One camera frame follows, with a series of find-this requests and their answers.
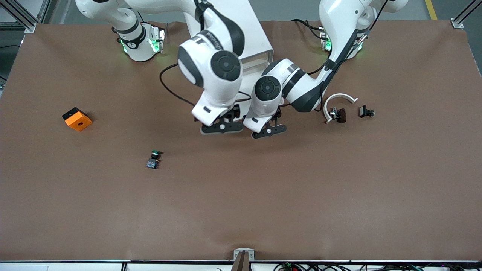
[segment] black round joint cap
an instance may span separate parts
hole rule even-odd
[[[211,57],[211,68],[218,77],[234,81],[241,74],[241,63],[235,54],[229,51],[216,52]]]
[[[262,76],[254,85],[254,93],[261,101],[270,101],[276,98],[280,92],[280,81],[271,75]]]

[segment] orange and black cube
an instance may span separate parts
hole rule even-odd
[[[62,118],[70,128],[76,130],[77,132],[82,131],[83,129],[87,128],[87,126],[92,124],[92,121],[89,119],[89,117],[87,117],[87,114],[82,112],[77,107],[74,107],[69,112],[63,114]]]

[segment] brown table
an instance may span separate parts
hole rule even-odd
[[[262,23],[275,59],[316,69],[319,41]],[[201,136],[167,93],[184,24],[136,63],[108,25],[38,25],[1,102],[0,259],[478,260],[482,80],[449,21],[381,21],[325,97],[345,124],[283,109],[283,135]],[[166,83],[196,101],[176,68]],[[358,107],[376,111],[360,119]],[[93,124],[78,133],[72,107]],[[146,168],[152,149],[160,169]]]

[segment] yellow line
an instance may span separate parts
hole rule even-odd
[[[428,13],[430,14],[430,19],[437,20],[437,15],[435,14],[435,10],[433,9],[432,0],[425,0],[425,4],[427,5]]]

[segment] metal frame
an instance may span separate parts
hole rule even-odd
[[[0,0],[3,7],[17,22],[25,27],[25,33],[33,33],[38,19],[28,12],[17,0]]]
[[[472,0],[470,4],[465,7],[464,10],[455,18],[450,18],[450,21],[452,22],[452,26],[455,29],[463,29],[463,21],[469,16],[476,8],[478,8],[482,4],[482,0]]]

